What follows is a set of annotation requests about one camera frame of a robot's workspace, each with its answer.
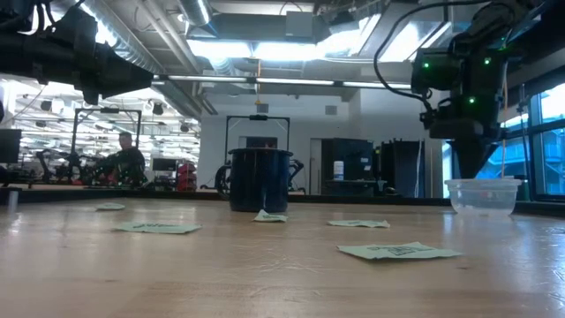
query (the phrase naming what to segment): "table surface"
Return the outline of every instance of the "table surface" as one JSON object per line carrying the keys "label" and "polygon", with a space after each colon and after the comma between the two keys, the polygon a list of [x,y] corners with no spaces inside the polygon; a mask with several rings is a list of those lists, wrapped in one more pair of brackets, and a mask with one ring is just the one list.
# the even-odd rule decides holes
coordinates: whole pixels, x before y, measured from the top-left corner
{"label": "table surface", "polygon": [[[252,223],[227,202],[117,199],[0,214],[2,317],[563,317],[565,222],[449,208],[291,204]],[[387,220],[390,229],[326,225]],[[187,235],[111,230],[201,223]],[[422,244],[464,256],[366,261],[337,245]]]}

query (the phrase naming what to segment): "plastic bowl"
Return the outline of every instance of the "plastic bowl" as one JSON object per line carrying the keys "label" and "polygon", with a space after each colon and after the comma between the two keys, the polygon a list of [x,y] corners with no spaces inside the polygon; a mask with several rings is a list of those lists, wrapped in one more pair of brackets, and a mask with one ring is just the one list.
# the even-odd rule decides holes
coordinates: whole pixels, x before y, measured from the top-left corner
{"label": "plastic bowl", "polygon": [[462,215],[508,216],[516,205],[516,193],[522,180],[464,179],[448,180],[451,206]]}

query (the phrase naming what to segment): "paper card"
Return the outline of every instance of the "paper card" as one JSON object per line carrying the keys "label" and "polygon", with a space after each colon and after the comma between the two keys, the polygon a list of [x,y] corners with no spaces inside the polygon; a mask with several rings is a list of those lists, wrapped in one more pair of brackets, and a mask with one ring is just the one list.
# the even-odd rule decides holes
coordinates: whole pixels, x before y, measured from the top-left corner
{"label": "paper card", "polygon": [[434,247],[422,245],[418,242],[392,246],[338,246],[337,248],[344,253],[362,257],[367,260],[380,260],[385,258],[430,259],[436,257],[452,257],[461,255],[461,253],[456,251],[437,249]]}
{"label": "paper card", "polygon": [[96,206],[97,210],[120,210],[120,209],[124,209],[125,205],[122,204],[117,204],[117,203],[103,203],[99,206]]}
{"label": "paper card", "polygon": [[184,234],[200,229],[200,224],[173,225],[161,223],[121,223],[116,229],[120,231],[135,231],[145,233]]}
{"label": "paper card", "polygon": [[335,226],[365,226],[370,228],[389,228],[390,224],[387,221],[362,221],[362,220],[349,220],[349,221],[328,221],[329,225]]}
{"label": "paper card", "polygon": [[253,219],[255,222],[286,222],[286,220],[288,220],[287,216],[271,216],[264,210],[259,211],[259,214]]}

